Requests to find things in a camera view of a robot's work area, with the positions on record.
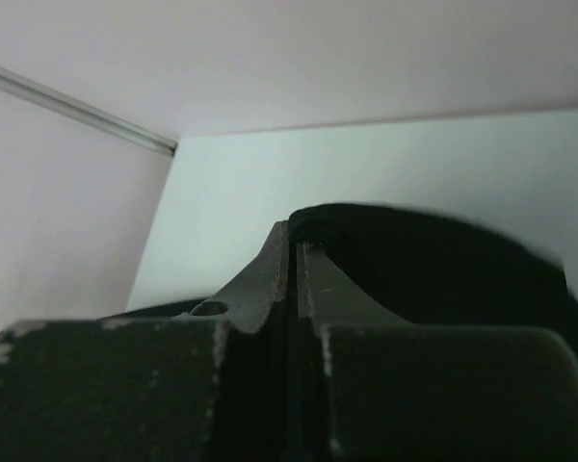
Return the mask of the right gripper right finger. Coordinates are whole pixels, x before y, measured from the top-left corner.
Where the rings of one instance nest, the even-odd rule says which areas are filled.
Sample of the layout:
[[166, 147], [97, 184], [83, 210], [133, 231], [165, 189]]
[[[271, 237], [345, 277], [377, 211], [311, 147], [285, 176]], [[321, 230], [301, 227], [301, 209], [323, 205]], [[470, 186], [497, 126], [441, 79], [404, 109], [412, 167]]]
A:
[[424, 325], [295, 249], [294, 421], [315, 461], [578, 461], [578, 360], [538, 328]]

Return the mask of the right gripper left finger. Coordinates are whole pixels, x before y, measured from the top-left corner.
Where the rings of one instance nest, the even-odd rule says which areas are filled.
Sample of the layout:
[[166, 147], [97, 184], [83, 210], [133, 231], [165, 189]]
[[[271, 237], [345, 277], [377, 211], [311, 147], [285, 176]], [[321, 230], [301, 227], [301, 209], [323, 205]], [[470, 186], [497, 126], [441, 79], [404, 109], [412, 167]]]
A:
[[18, 321], [0, 334], [0, 461], [277, 461], [285, 222], [173, 318]]

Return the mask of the black t-shirt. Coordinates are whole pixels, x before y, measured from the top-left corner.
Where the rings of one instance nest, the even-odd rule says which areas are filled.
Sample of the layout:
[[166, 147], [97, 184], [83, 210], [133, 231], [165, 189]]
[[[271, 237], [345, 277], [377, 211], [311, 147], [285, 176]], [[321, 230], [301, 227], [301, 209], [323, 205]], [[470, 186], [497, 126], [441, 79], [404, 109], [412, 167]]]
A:
[[409, 321], [535, 325], [578, 335], [578, 301], [563, 269], [484, 227], [334, 203], [294, 212], [289, 233], [322, 249], [370, 297]]

